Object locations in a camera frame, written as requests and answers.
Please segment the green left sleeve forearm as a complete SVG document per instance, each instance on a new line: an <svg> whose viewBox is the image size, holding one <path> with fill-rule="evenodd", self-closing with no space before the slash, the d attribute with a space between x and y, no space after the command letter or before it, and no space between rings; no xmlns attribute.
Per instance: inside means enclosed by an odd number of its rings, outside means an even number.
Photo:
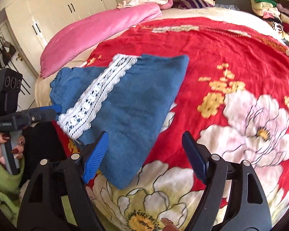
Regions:
<svg viewBox="0 0 289 231"><path fill-rule="evenodd" d="M24 137L20 136L17 145L12 148L12 155L20 162L20 173L12 175L7 172L7 167L1 150L10 137L0 133L0 209L6 218L15 226L20 209L20 182L24 171Z"/></svg>

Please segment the right hand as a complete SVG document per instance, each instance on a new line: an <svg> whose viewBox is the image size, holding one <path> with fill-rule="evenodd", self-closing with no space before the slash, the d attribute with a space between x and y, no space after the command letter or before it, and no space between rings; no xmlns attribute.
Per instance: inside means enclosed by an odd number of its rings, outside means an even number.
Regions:
<svg viewBox="0 0 289 231"><path fill-rule="evenodd" d="M164 225L162 231L180 231L168 218L161 218L161 223Z"/></svg>

